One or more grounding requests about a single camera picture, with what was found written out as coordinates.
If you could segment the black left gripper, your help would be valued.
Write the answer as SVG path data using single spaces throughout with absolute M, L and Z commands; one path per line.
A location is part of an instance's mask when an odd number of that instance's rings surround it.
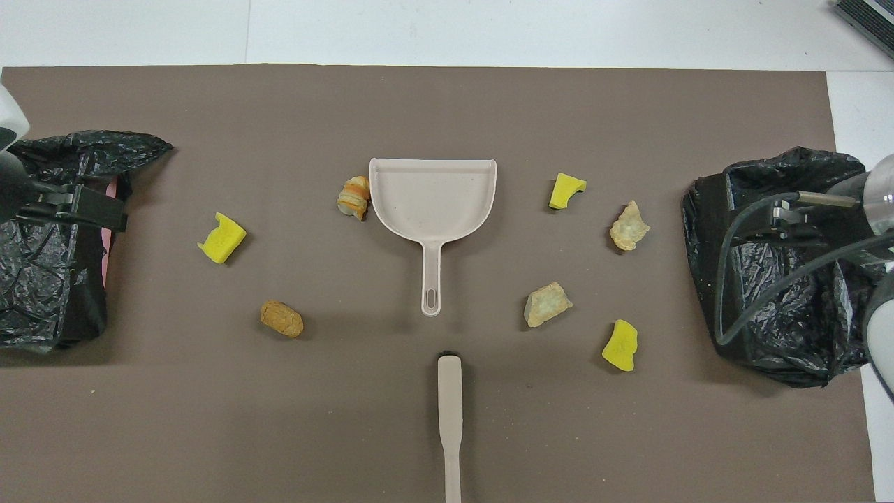
M 78 184 L 74 192 L 64 186 L 45 184 L 28 175 L 18 157 L 1 154 L 1 219 L 29 223 L 60 222 L 59 214 L 70 210 L 74 223 L 105 228 L 120 233 L 126 230 L 129 216 L 124 201 L 105 192 Z M 86 214 L 78 212 L 112 212 Z

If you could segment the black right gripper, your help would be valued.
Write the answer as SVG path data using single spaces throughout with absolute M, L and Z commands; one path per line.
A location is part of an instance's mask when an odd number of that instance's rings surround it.
M 769 219 L 798 219 L 804 224 L 777 226 L 770 229 L 765 241 L 786 247 L 827 247 L 829 243 L 853 243 L 866 238 L 866 220 L 859 198 L 798 192 L 796 210 L 792 202 L 779 198 L 768 209 Z

